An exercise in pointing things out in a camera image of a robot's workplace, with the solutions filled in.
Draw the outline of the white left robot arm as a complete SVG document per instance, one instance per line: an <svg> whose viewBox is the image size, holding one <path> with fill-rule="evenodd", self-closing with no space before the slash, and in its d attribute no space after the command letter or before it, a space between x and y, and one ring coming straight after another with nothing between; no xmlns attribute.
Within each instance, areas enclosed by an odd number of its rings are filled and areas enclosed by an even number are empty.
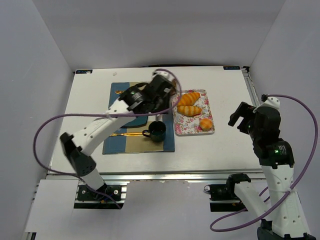
<svg viewBox="0 0 320 240"><path fill-rule="evenodd" d="M136 84L121 93L108 108L104 117L98 117L74 134L60 136L62 151L76 175L92 191L106 193L107 185L91 157L95 149L116 130L136 119L138 114L162 112L170 106L175 84L167 71L155 71L152 80Z"/></svg>

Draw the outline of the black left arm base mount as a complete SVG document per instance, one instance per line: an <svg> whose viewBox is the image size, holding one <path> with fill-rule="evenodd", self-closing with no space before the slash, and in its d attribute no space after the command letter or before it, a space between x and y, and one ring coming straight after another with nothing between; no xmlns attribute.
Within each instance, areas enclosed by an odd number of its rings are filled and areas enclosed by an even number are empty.
<svg viewBox="0 0 320 240"><path fill-rule="evenodd" d="M86 185L78 186L74 209L88 210L120 210L124 205L123 187L121 185L106 185L97 192Z"/></svg>

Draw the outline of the floral rectangular tray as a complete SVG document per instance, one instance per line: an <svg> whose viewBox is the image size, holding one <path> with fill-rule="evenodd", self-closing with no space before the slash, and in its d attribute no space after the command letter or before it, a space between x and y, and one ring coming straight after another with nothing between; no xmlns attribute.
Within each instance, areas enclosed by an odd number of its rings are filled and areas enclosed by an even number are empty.
<svg viewBox="0 0 320 240"><path fill-rule="evenodd" d="M194 116L185 116L178 112L178 107L175 106L172 110L174 131L177 136L196 136L210 135L215 132L215 125L208 130L203 130L200 122L203 119L209 119L213 123L213 115L207 92L204 89L189 89L183 90L182 94L199 93L199 98L195 101L194 106L202 109L201 113Z"/></svg>

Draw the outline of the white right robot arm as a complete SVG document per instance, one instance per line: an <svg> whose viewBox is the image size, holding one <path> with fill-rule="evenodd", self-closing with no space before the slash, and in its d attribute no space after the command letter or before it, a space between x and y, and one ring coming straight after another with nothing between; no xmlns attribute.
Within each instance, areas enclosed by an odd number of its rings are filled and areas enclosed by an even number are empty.
<svg viewBox="0 0 320 240"><path fill-rule="evenodd" d="M308 232L299 208L297 192L291 188L295 162L290 144L279 137L281 116L278 109L275 105L254 107L241 102L228 122L229 126L234 126L243 118L237 128L252 140L274 210L267 213L266 204L244 173L230 175L225 190L238 197L249 212L263 216L257 229L259 240L313 240L315 237Z"/></svg>

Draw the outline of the blue table corner label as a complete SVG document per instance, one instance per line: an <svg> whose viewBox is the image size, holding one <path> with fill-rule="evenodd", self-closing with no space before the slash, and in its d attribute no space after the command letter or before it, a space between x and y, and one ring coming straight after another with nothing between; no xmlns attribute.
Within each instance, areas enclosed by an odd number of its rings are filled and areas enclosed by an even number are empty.
<svg viewBox="0 0 320 240"><path fill-rule="evenodd" d="M237 70L241 70L241 67L237 65L231 65L231 66L223 66L223 69L225 71L237 71Z"/></svg>

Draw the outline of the large orange striped croissant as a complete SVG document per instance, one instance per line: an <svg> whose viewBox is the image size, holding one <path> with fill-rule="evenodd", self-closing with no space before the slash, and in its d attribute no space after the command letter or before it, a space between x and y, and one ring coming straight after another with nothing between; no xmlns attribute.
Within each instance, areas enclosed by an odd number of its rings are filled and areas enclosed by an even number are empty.
<svg viewBox="0 0 320 240"><path fill-rule="evenodd" d="M183 101L181 102L184 106L193 106L195 102L200 98L201 94L199 92L189 92L184 94Z"/></svg>

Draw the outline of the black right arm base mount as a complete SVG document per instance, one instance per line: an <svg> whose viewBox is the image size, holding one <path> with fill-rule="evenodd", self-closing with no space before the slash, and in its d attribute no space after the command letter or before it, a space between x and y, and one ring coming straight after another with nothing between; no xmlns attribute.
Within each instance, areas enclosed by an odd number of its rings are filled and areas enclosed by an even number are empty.
<svg viewBox="0 0 320 240"><path fill-rule="evenodd" d="M224 184L207 184L203 191L209 195L210 211L213 213L248 211L242 201L234 193L230 193Z"/></svg>

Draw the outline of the dark green mug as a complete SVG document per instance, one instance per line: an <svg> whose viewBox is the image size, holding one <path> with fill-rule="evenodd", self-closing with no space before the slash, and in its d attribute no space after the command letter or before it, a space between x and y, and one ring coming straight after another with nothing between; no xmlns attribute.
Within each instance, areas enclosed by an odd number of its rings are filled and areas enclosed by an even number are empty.
<svg viewBox="0 0 320 240"><path fill-rule="evenodd" d="M161 143L166 138L167 127L162 121L153 121L148 129L142 131L144 137L150 138L155 143Z"/></svg>

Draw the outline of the round orange bun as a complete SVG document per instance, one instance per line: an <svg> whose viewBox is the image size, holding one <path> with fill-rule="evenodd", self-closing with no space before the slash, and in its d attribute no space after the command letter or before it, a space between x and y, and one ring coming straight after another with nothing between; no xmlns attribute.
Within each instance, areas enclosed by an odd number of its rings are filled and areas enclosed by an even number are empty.
<svg viewBox="0 0 320 240"><path fill-rule="evenodd" d="M203 118L199 121L199 127L203 131L209 131L213 128L213 121L210 118Z"/></svg>

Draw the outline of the white front cover board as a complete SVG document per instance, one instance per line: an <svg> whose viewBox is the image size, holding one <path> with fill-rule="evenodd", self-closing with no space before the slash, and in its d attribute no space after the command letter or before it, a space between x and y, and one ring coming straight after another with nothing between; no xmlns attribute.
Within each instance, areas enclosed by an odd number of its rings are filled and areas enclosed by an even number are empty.
<svg viewBox="0 0 320 240"><path fill-rule="evenodd" d="M122 209L76 209L76 180L42 180L27 232L58 238L134 238L206 235L220 213L210 209L202 183L133 181Z"/></svg>

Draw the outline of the aluminium table edge rail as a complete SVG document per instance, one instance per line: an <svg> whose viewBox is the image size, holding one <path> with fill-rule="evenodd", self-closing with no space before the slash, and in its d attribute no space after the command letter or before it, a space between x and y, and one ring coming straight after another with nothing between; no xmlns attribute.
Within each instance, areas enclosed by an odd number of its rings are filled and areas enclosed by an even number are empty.
<svg viewBox="0 0 320 240"><path fill-rule="evenodd" d="M102 174L105 181L169 181L169 180L226 180L235 172L177 172L177 173L123 173ZM251 180L264 180L265 175L261 172L247 172ZM72 176L48 174L45 179L49 180L73 180Z"/></svg>

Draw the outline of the brown chocolate croissant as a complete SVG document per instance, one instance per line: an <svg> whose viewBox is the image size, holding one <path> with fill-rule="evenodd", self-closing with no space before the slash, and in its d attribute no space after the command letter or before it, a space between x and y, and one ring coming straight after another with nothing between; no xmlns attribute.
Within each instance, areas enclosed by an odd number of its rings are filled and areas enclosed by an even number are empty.
<svg viewBox="0 0 320 240"><path fill-rule="evenodd" d="M172 87L170 89L170 95L173 96L176 94L177 92L177 80L174 78L172 81L171 81L171 84L172 84Z"/></svg>

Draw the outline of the gold knife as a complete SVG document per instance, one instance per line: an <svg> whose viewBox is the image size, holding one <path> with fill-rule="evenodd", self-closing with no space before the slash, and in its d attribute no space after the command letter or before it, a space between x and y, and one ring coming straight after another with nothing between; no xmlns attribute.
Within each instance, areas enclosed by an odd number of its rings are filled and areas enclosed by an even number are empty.
<svg viewBox="0 0 320 240"><path fill-rule="evenodd" d="M123 133L113 133L109 137L117 137L117 136L124 136L124 137L136 137L136 136L143 136L142 132L123 132Z"/></svg>

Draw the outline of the small orange striped croissant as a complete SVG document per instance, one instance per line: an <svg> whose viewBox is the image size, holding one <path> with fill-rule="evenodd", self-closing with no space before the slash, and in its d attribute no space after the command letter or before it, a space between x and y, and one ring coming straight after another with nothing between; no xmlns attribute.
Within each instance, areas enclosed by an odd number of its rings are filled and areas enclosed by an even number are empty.
<svg viewBox="0 0 320 240"><path fill-rule="evenodd" d="M193 117L202 113L202 109L198 106L182 105L177 108L177 112L183 116Z"/></svg>

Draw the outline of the teal square plate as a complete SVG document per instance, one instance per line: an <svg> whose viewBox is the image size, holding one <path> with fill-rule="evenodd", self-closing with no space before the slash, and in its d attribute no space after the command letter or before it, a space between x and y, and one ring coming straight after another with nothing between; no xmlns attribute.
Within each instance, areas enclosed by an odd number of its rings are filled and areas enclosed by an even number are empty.
<svg viewBox="0 0 320 240"><path fill-rule="evenodd" d="M140 128L147 124L148 116L139 116L134 120L128 122L127 124L123 125L122 129L131 129L131 128Z"/></svg>

